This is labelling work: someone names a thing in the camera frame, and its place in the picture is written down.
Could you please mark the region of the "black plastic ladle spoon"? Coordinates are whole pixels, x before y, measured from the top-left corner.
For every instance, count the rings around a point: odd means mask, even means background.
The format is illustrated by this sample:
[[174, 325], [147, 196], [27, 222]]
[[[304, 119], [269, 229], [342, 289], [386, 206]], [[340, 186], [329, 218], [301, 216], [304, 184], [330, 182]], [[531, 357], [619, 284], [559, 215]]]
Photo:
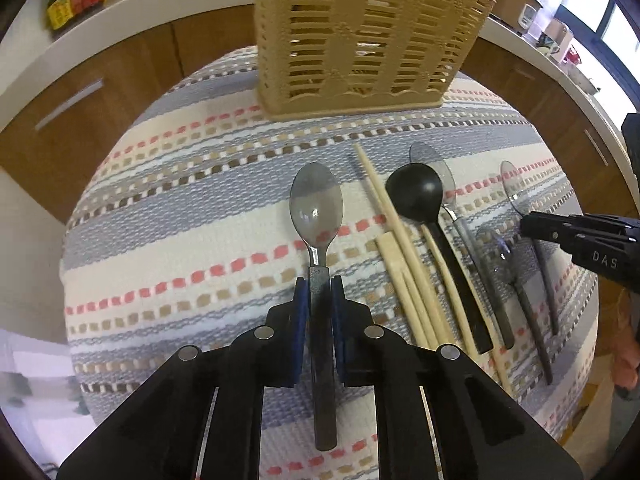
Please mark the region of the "black plastic ladle spoon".
[[461, 300], [461, 310], [464, 312], [464, 319], [458, 322], [460, 330], [469, 332], [474, 340], [472, 344], [468, 344], [468, 353], [472, 350], [479, 354], [488, 352], [494, 345], [480, 306], [454, 253], [454, 248], [438, 222], [444, 195], [438, 173], [422, 162], [410, 162], [392, 173], [386, 181], [385, 188], [396, 210], [403, 217], [425, 226], [439, 253], [444, 257], [445, 269], [452, 277]]

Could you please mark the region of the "far right steel spoon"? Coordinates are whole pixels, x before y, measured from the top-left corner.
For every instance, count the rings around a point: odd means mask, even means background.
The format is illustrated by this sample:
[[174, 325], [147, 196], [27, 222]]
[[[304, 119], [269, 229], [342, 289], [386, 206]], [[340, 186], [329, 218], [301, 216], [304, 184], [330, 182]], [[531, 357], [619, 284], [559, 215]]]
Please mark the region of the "far right steel spoon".
[[[525, 183], [521, 177], [520, 170], [518, 170], [512, 162], [503, 160], [500, 162], [500, 174], [502, 177], [504, 192], [506, 193], [506, 197], [513, 209], [521, 217], [529, 214], [532, 211], [532, 206], [530, 206], [530, 199], [526, 193]], [[530, 242], [532, 243], [538, 269], [541, 273], [542, 280], [544, 281], [544, 290], [546, 291], [547, 296], [552, 334], [557, 335], [560, 330], [559, 313], [558, 308], [555, 305], [552, 281], [546, 267], [546, 263], [544, 262], [544, 251], [542, 250], [542, 245], [539, 240], [534, 240], [532, 238]]]

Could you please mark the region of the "striped woven table mat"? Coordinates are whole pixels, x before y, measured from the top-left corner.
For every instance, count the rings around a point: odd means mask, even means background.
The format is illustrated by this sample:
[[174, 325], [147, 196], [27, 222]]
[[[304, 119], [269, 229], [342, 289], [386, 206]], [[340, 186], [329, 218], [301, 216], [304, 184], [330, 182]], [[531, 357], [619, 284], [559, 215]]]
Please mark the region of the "striped woven table mat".
[[[456, 338], [435, 350], [446, 375], [442, 403], [424, 399], [443, 479], [578, 479], [559, 445], [596, 348], [598, 279], [561, 249], [544, 246], [560, 330], [552, 334], [544, 281], [500, 162], [520, 170], [531, 205], [576, 214], [559, 162], [514, 108], [468, 77], [425, 110], [272, 120], [257, 94], [255, 48], [206, 66], [157, 100], [122, 136], [67, 225], [62, 260], [66, 327], [96, 430], [62, 463], [63, 479], [201, 479], [215, 352], [253, 327], [307, 281], [309, 255], [290, 216], [299, 169], [320, 162], [343, 197], [343, 221], [326, 255], [347, 299], [373, 322], [413, 339], [375, 239], [390, 232], [356, 145], [382, 182], [423, 142], [454, 176], [457, 211], [480, 245], [495, 230], [514, 252], [518, 277], [544, 336], [548, 385], [515, 290], [495, 275], [514, 333], [507, 349], [485, 287], [444, 207], [444, 230], [472, 293], [500, 339], [513, 396], [490, 350], [477, 361], [462, 335], [420, 223], [399, 214]], [[308, 356], [292, 388], [264, 394], [257, 479], [381, 479], [371, 386], [346, 387], [333, 337], [336, 447], [314, 445]]]

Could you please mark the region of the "short cream chopstick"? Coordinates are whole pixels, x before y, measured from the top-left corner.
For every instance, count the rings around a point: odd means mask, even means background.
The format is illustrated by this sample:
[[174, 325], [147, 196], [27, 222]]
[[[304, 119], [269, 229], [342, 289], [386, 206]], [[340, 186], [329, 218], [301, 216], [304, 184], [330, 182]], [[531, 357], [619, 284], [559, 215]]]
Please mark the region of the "short cream chopstick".
[[438, 344], [436, 333], [394, 233], [379, 235], [375, 243], [390, 274], [414, 341], [421, 348], [435, 350]]

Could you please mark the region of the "kitchen window dark frame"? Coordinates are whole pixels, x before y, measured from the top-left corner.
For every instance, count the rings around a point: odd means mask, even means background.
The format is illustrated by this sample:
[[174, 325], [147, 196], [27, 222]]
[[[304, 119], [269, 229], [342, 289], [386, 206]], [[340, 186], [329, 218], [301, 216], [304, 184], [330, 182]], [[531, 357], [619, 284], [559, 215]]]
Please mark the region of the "kitchen window dark frame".
[[639, 109], [639, 34], [615, 0], [544, 0], [574, 34], [580, 71], [616, 124]]

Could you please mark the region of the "steel spoon dark handle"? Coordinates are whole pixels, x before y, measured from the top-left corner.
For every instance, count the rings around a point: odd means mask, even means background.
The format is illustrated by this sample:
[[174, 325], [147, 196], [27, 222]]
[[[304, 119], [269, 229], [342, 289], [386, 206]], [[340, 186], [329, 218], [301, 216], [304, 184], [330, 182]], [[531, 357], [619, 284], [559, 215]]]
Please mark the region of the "steel spoon dark handle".
[[343, 221], [341, 187], [327, 166], [310, 162], [299, 169], [290, 191], [290, 216], [305, 243], [309, 266], [308, 356], [314, 404], [314, 445], [336, 447], [331, 274], [326, 255]]

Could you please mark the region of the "beige plastic utensil basket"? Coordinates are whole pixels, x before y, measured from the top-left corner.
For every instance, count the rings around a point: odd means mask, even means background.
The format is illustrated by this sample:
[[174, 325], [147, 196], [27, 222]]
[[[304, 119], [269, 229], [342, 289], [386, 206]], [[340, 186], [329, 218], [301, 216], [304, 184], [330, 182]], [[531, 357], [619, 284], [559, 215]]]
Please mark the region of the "beige plastic utensil basket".
[[254, 0], [272, 119], [438, 107], [497, 0]]

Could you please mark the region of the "wooden kitchen cabinet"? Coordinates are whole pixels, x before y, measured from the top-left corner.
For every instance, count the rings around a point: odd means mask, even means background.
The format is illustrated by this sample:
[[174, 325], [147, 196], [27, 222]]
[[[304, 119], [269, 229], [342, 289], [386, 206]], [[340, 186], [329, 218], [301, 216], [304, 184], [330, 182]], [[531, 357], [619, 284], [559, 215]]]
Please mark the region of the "wooden kitchen cabinet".
[[122, 40], [58, 78], [17, 114], [1, 133], [1, 166], [64, 222], [96, 168], [151, 104], [184, 77], [254, 41], [250, 4]]

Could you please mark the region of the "long wooden chopstick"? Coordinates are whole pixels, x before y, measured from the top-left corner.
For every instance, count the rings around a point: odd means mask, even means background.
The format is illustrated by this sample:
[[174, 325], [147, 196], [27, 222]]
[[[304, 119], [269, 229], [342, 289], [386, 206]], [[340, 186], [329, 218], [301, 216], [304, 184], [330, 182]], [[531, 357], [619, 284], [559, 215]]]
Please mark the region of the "long wooden chopstick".
[[413, 339], [420, 347], [427, 349], [455, 342], [456, 338], [442, 313], [434, 286], [426, 276], [426, 267], [413, 245], [408, 229], [400, 220], [381, 177], [359, 144], [355, 150], [390, 228], [390, 234], [380, 235], [375, 241], [405, 311]]

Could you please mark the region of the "small steel spoon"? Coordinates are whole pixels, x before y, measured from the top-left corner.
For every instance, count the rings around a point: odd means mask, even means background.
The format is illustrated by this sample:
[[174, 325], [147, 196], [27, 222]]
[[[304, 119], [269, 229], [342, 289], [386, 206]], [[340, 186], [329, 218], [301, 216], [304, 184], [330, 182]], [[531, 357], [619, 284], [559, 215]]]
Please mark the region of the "small steel spoon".
[[542, 336], [542, 331], [536, 321], [532, 304], [518, 277], [518, 266], [515, 262], [514, 252], [506, 240], [493, 229], [480, 228], [478, 236], [483, 241], [483, 250], [490, 261], [492, 274], [500, 281], [503, 281], [504, 284], [511, 286], [515, 290], [516, 296], [518, 296], [518, 302], [533, 336], [538, 358], [544, 372], [544, 379], [548, 385], [551, 385], [553, 372], [550, 356], [544, 343], [544, 336]]

